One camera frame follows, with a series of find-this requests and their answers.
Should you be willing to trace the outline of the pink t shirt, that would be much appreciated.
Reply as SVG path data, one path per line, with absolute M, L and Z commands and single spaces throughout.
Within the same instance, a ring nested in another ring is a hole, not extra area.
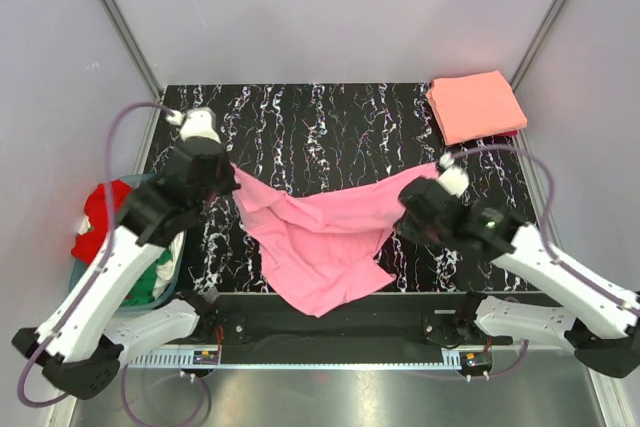
M 259 244 L 267 283 L 296 310 L 321 317 L 394 281 L 374 258 L 404 213 L 398 195 L 437 175 L 428 163 L 376 183 L 293 197 L 236 170 L 233 197 Z

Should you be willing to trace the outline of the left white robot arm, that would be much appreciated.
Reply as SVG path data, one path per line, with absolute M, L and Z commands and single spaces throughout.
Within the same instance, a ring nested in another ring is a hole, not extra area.
M 111 319 L 147 268 L 198 223 L 205 204 L 238 187 L 219 142 L 179 142 L 164 168 L 127 196 L 115 229 L 63 304 L 39 327 L 19 329 L 13 346 L 64 395 L 87 400 L 142 354 L 176 339 L 208 341 L 213 306 L 195 293 L 120 325 Z

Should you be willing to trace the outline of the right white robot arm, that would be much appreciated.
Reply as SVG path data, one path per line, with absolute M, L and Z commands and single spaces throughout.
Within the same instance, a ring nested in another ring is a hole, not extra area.
M 454 345 L 509 337 L 571 352 L 586 367 L 624 378 L 639 366 L 639 295 L 546 248 L 519 212 L 486 201 L 466 205 L 445 180 L 419 177 L 398 196 L 398 234 L 474 254 L 532 283 L 555 301 L 544 307 L 469 292 L 439 325 Z

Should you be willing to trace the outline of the folded magenta t shirt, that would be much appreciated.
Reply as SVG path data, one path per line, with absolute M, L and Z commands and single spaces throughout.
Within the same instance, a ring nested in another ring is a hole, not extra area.
M 510 137 L 515 137 L 517 134 L 518 134 L 518 131 L 517 130 L 513 130 L 513 131 L 508 131 L 508 132 L 497 134 L 497 136 L 498 137 L 510 138 Z

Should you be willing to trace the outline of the folded salmon t shirt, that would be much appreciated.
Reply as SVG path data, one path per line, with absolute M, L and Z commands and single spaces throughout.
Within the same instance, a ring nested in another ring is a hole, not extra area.
M 527 127 L 528 119 L 498 70 L 434 79 L 427 100 L 446 146 Z

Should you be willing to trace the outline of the green t shirt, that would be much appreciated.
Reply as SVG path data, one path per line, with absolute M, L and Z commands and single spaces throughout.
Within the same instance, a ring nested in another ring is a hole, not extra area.
M 173 256 L 169 250 L 166 250 L 138 278 L 121 306 L 142 306 L 156 300 L 171 282 L 174 268 Z

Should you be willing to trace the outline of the red t shirt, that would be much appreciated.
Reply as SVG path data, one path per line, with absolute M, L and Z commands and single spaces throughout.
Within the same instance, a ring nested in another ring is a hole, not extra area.
M 84 205 L 84 213 L 88 219 L 89 227 L 86 232 L 76 236 L 71 255 L 90 265 L 102 247 L 109 231 L 104 184 L 99 184 L 89 195 Z

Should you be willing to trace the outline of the blue laundry basket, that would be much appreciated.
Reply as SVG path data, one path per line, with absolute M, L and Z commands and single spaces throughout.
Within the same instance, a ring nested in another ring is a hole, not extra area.
M 135 187 L 150 180 L 151 174 L 128 175 L 112 183 L 115 207 L 119 209 Z M 71 249 L 74 264 L 69 291 L 80 281 L 89 263 L 96 257 L 106 237 L 106 199 L 102 184 L 87 198 L 84 219 Z M 136 280 L 117 310 L 119 315 L 133 315 L 153 310 L 166 302 L 174 292 L 180 272 L 185 234 L 179 234 L 162 255 Z

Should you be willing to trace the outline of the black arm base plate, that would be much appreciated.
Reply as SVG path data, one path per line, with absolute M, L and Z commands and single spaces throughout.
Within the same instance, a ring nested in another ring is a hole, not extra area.
M 204 315 L 204 324 L 175 344 L 206 344 L 223 334 L 225 345 L 254 344 L 265 338 L 390 338 L 437 347 L 482 345 L 487 335 L 471 322 L 464 293 L 380 293 L 339 306 L 317 318 L 277 294 L 223 294 Z

